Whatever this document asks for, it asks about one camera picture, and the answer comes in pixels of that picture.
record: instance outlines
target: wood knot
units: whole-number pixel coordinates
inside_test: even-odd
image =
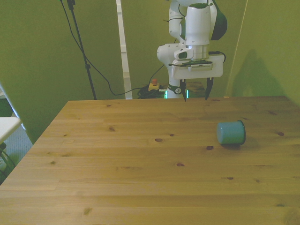
[[[90,214],[91,212],[92,212],[92,208],[86,208],[86,209],[84,210],[83,214],[84,214],[85,216],[87,216],[87,215]]]
[[[276,113],[276,112],[273,112],[273,111],[270,111],[270,110],[268,110],[268,112],[269,112],[271,115],[273,115],[273,116],[277,116],[277,113]]]

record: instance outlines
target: white panel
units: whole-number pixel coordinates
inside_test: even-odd
[[[123,68],[123,77],[124,77],[124,88],[125,92],[131,90],[130,74],[129,74],[129,65],[126,49],[126,40],[123,24],[123,15],[122,15],[122,6],[121,0],[116,0],[117,11],[118,11],[118,22],[119,22],[119,35],[120,35],[120,50],[122,58],[122,68]],[[126,99],[132,99],[132,93],[125,94]]]

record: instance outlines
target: black cable bundle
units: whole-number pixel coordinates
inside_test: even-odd
[[[149,85],[142,87],[137,95],[139,96],[138,99],[146,99],[146,98],[161,98],[165,94],[165,92],[160,92],[159,90],[151,90],[148,91]]]

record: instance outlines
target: floor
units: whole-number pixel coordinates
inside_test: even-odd
[[[22,126],[20,126],[4,143],[6,144],[6,153],[16,165],[32,147],[32,143]],[[4,173],[9,175],[11,170],[6,167]],[[4,180],[5,176],[0,174],[0,184],[2,184]]]

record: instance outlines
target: wooden table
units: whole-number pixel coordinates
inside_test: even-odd
[[[219,122],[242,120],[242,146]],[[285,97],[70,101],[0,186],[5,225],[299,225]]]

